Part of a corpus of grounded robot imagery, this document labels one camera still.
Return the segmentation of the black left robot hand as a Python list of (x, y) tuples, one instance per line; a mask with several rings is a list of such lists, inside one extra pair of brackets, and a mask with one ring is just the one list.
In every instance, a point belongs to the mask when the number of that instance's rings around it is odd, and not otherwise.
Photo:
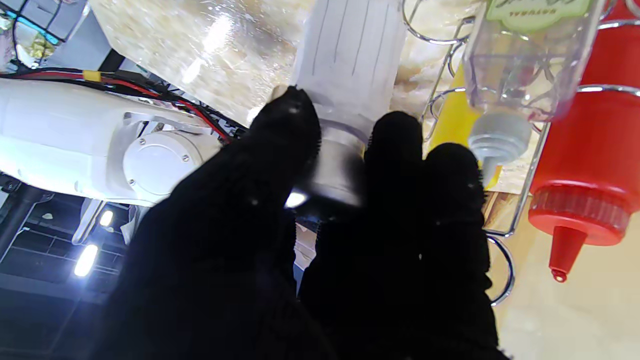
[(365, 205), (322, 223), (294, 278), (285, 203), (320, 150), (288, 87), (142, 218), (89, 360), (505, 360), (487, 290), (486, 194), (468, 148), (423, 157), (419, 121), (375, 122)]

